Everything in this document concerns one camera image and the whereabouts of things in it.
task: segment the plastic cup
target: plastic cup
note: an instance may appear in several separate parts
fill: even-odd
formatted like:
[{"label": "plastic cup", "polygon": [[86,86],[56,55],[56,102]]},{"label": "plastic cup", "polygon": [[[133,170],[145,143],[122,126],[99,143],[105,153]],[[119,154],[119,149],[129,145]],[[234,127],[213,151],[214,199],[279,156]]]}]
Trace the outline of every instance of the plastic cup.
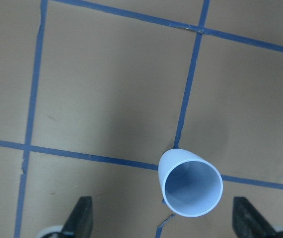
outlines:
[{"label": "plastic cup", "polygon": [[181,216],[202,216],[221,199],[223,182],[219,171],[190,151],[165,152],[159,162],[158,175],[167,206]]}]

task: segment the floor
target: floor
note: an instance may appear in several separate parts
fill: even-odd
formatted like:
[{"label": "floor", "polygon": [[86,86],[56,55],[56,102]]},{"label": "floor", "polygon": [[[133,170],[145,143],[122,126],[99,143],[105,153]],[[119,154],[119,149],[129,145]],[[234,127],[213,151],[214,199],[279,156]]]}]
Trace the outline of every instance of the floor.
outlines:
[{"label": "floor", "polygon": [[63,224],[80,196],[92,238],[159,238],[171,148],[224,191],[162,238],[234,238],[234,196],[283,226],[283,0],[0,0],[0,238]]}]

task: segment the stain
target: stain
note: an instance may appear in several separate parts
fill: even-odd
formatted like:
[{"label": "stain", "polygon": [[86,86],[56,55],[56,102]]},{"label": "stain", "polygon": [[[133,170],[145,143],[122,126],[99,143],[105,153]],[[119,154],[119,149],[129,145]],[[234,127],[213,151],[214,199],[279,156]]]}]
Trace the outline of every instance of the stain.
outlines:
[{"label": "stain", "polygon": [[58,120],[57,119],[55,119],[53,116],[47,116],[47,118],[49,118],[49,119],[51,119],[51,120],[53,120],[53,121],[55,121],[55,122],[57,122]]}]

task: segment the white cup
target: white cup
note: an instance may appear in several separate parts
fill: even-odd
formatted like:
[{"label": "white cup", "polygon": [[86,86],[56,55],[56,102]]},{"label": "white cup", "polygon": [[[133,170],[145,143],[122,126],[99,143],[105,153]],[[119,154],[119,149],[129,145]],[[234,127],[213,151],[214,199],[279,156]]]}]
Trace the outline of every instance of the white cup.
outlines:
[{"label": "white cup", "polygon": [[202,216],[221,199],[223,182],[219,171],[190,151],[166,151],[160,159],[158,175],[167,206],[181,216]]}]

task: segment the overturned cup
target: overturned cup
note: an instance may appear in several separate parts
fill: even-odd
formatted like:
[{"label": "overturned cup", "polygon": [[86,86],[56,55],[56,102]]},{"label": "overturned cup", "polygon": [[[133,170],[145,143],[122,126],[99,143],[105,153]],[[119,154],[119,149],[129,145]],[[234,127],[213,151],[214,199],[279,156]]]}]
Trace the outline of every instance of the overturned cup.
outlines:
[{"label": "overturned cup", "polygon": [[181,216],[202,216],[221,199],[223,182],[219,171],[190,151],[166,151],[160,159],[158,175],[164,201]]}]

